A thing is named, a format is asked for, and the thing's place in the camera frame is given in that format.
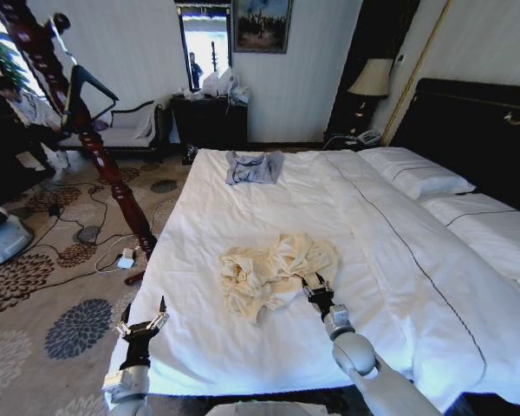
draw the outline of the power strip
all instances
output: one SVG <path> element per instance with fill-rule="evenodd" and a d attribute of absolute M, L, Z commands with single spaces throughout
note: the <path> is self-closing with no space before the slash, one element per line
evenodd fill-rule
<path fill-rule="evenodd" d="M 121 252 L 121 258 L 118 261 L 118 267 L 121 269 L 131 269 L 135 263 L 134 254 L 135 250 L 133 249 L 123 249 Z"/>

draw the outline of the hem stitching on duvet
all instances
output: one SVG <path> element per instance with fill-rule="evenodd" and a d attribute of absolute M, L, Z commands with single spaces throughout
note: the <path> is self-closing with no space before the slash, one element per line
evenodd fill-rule
<path fill-rule="evenodd" d="M 454 223 L 457 219 L 465 217 L 467 215 L 479 215 L 479 214 L 502 214 L 503 212 L 518 212 L 518 210 L 504 210 L 504 211 L 481 211 L 481 212 L 469 212 L 466 214 L 459 215 L 458 217 L 453 218 L 451 221 L 449 221 L 449 224 L 447 224 L 445 227 L 448 227 L 452 223 Z"/>
<path fill-rule="evenodd" d="M 391 227 L 391 229 L 393 230 L 394 234 L 399 238 L 399 240 L 406 246 L 406 248 L 408 249 L 408 251 L 410 252 L 410 255 L 411 257 L 413 258 L 413 261 L 414 263 L 416 264 L 416 266 L 419 268 L 419 270 L 424 274 L 425 277 L 427 277 L 427 279 L 430 281 L 430 283 L 432 284 L 433 288 L 435 289 L 435 291 L 439 294 L 439 296 L 441 297 L 441 299 L 443 299 L 445 301 L 445 303 L 447 304 L 447 306 L 449 307 L 449 309 L 452 310 L 452 312 L 454 313 L 454 315 L 458 318 L 458 320 L 460 321 L 460 323 L 462 324 L 462 326 L 465 328 L 466 332 L 468 333 L 468 335 L 471 337 L 471 340 L 472 340 L 472 343 L 474 344 L 474 346 L 476 347 L 476 349 L 478 350 L 478 353 L 479 353 L 479 356 L 481 357 L 482 359 L 482 362 L 484 363 L 484 368 L 482 370 L 482 374 L 480 375 L 478 381 L 475 383 L 475 384 L 478 384 L 484 377 L 485 377 L 485 374 L 487 373 L 487 360 L 485 359 L 485 356 L 484 356 L 484 353 L 482 351 L 482 348 L 478 345 L 478 342 L 476 341 L 476 337 L 474 336 L 474 334 L 470 331 L 470 329 L 468 328 L 468 326 L 466 325 L 466 322 L 462 319 L 462 317 L 460 317 L 460 314 L 457 312 L 457 310 L 451 305 L 451 303 L 449 302 L 449 300 L 446 298 L 446 296 L 443 294 L 443 292 L 441 292 L 441 290 L 439 290 L 439 288 L 435 285 L 435 282 L 433 281 L 433 279 L 426 273 L 426 271 L 422 268 L 422 266 L 420 265 L 420 263 L 418 262 L 418 259 L 416 258 L 416 256 L 414 255 L 414 252 L 413 250 L 410 248 L 410 245 L 408 245 L 408 243 L 405 241 L 405 239 L 397 232 L 397 230 L 395 229 L 395 227 L 393 226 L 393 224 L 391 224 L 391 221 L 389 221 L 389 219 L 387 218 L 387 216 L 380 210 L 380 208 L 374 204 L 372 201 L 370 201 L 368 198 L 366 198 L 366 196 L 362 193 L 362 191 L 360 190 L 360 188 L 350 179 L 347 179 L 345 178 L 345 176 L 342 174 L 342 172 L 333 164 L 329 161 L 328 157 L 324 155 L 324 157 L 326 158 L 326 160 L 328 161 L 328 163 L 330 165 L 332 165 L 335 170 L 337 172 L 339 172 L 339 174 L 341 175 L 341 177 L 343 179 L 345 179 L 347 182 L 349 182 L 352 186 L 354 186 L 354 188 L 356 188 L 356 191 L 358 191 L 358 193 L 364 198 L 364 200 L 366 202 L 368 202 L 373 208 L 375 208 L 377 210 L 377 212 L 380 213 L 380 215 L 386 220 L 387 224 L 389 225 L 389 227 Z"/>

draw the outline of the bedpost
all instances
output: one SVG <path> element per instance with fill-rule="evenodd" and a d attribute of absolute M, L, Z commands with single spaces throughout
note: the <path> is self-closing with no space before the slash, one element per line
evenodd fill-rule
<path fill-rule="evenodd" d="M 42 73 L 49 85 L 49 95 L 56 108 L 63 110 L 68 94 L 68 80 L 63 75 L 62 64 L 54 54 L 52 33 L 48 25 L 40 25 L 27 6 L 26 0 L 0 0 L 0 15 L 13 42 L 31 60 L 34 68 Z M 60 30 L 69 27 L 69 20 L 57 14 L 55 23 Z M 121 180 L 120 169 L 102 145 L 101 136 L 92 126 L 90 112 L 81 101 L 75 111 L 75 125 L 79 140 L 91 153 L 94 165 L 101 177 L 111 185 L 112 196 L 118 201 L 127 224 L 139 239 L 140 247 L 149 257 L 156 244 L 156 237 L 133 196 L 133 191 Z"/>

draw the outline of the mirror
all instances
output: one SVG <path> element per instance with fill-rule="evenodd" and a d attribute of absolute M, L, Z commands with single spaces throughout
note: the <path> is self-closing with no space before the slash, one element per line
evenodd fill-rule
<path fill-rule="evenodd" d="M 189 89 L 231 65 L 231 4 L 177 3 Z"/>

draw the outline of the bed frame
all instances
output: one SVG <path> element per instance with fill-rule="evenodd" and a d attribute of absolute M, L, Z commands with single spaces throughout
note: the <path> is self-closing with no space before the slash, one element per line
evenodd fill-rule
<path fill-rule="evenodd" d="M 422 79 L 391 146 L 411 149 L 520 210 L 520 87 Z"/>
<path fill-rule="evenodd" d="M 45 88 L 47 96 L 61 114 L 68 100 L 69 83 L 62 72 L 62 64 L 54 53 L 52 38 L 55 33 L 50 21 L 39 24 L 27 6 L 27 0 L 0 0 L 0 19 L 12 42 L 29 59 L 30 66 L 42 74 L 48 84 L 48 88 Z M 71 26 L 63 14 L 56 13 L 53 20 L 60 34 Z M 94 130 L 90 113 L 81 98 L 75 102 L 73 119 L 82 146 L 88 150 L 100 176 L 111 185 L 112 196 L 120 205 L 123 217 L 139 239 L 142 250 L 150 257 L 156 237 L 151 233 L 150 225 L 137 204 L 133 191 L 121 180 L 120 168 L 102 145 L 101 136 Z"/>

